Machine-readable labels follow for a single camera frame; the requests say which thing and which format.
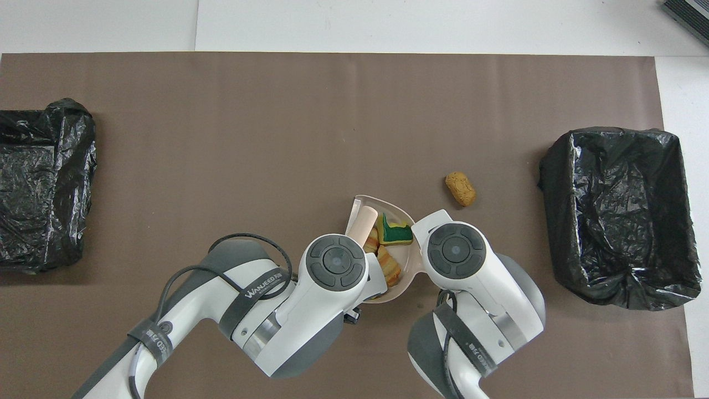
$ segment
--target round gray button pad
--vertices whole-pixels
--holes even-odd
[[[323,236],[306,254],[308,273],[322,288],[345,291],[364,277],[364,251],[349,237]]]
[[[465,224],[444,224],[428,240],[431,266],[443,277],[454,280],[477,273],[485,262],[485,253],[482,235]]]

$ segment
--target cable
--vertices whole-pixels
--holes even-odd
[[[288,254],[281,248],[280,245],[276,244],[274,241],[267,239],[266,237],[260,236],[258,234],[253,234],[253,233],[234,233],[234,234],[228,234],[217,241],[214,241],[214,243],[209,247],[209,250],[207,253],[212,252],[212,250],[219,245],[222,241],[226,241],[228,239],[232,239],[235,237],[248,237],[252,239],[257,239],[260,241],[263,241],[267,244],[270,244],[273,246],[278,252],[281,253],[283,256],[283,259],[286,261],[286,266],[288,267],[288,278],[286,279],[285,283],[283,284],[282,287],[280,287],[276,292],[270,293],[263,295],[259,300],[267,300],[273,297],[276,297],[277,295],[280,295],[282,292],[286,290],[288,287],[288,284],[291,282],[291,277],[293,276],[293,265],[291,264],[291,259],[288,257]],[[152,317],[152,321],[157,324],[157,322],[164,316],[162,314],[162,311],[164,309],[164,305],[167,301],[167,294],[170,291],[170,287],[172,287],[172,284],[183,274],[193,271],[193,270],[202,270],[210,273],[214,273],[217,275],[219,278],[224,280],[227,284],[229,284],[236,292],[240,293],[242,288],[234,282],[234,280],[230,279],[229,276],[224,274],[223,272],[220,272],[219,270],[214,270],[207,268],[205,266],[201,265],[192,265],[192,266],[187,266],[186,268],[183,268],[179,271],[177,271],[175,274],[172,275],[172,277],[165,283],[165,287],[162,289],[162,294],[160,294],[160,301],[157,303],[157,310],[155,310],[155,314]],[[138,392],[138,387],[135,384],[135,372],[137,371],[138,368],[138,357],[140,356],[140,352],[143,350],[143,345],[138,345],[138,347],[135,349],[135,352],[133,353],[133,358],[130,360],[130,369],[128,372],[128,386],[130,389],[130,396],[132,399],[140,399],[140,394]]]
[[[453,312],[455,312],[458,309],[458,299],[455,297],[455,293],[451,290],[441,290],[438,293],[438,299],[436,300],[436,306],[447,302],[448,299],[451,300],[451,308],[453,309]],[[457,398],[462,398],[463,394],[460,393],[460,390],[458,389],[458,386],[455,385],[455,381],[453,381],[453,376],[451,376],[450,373],[450,368],[448,367],[448,346],[450,344],[450,333],[446,332],[445,335],[445,340],[443,344],[443,370],[446,376],[446,382],[448,382],[448,387],[451,388],[451,390],[454,392]]]

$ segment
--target black ribbed object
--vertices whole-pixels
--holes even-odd
[[[709,0],[668,0],[662,8],[704,44],[709,45]]]

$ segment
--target food item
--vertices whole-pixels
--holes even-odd
[[[464,207],[475,201],[476,194],[473,185],[463,172],[453,172],[445,177],[445,185],[448,186],[453,198]]]
[[[383,245],[379,247],[379,250],[377,250],[376,259],[379,261],[381,271],[384,273],[386,286],[389,288],[395,286],[398,283],[398,278],[401,274],[401,268],[399,267],[396,259],[391,256],[391,254],[386,250],[386,247]]]
[[[377,218],[376,230],[379,233],[379,243],[382,245],[411,244],[413,241],[411,226],[405,222],[388,223],[385,214],[380,214]]]
[[[379,248],[379,235],[376,233],[376,227],[372,227],[372,230],[369,232],[369,236],[367,237],[367,240],[364,242],[362,249],[364,249],[365,253],[376,253],[376,250],[378,248]]]

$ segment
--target green and yellow sponge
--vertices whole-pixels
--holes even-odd
[[[411,226],[405,222],[388,223],[383,213],[376,219],[376,230],[381,245],[406,245],[413,241]]]

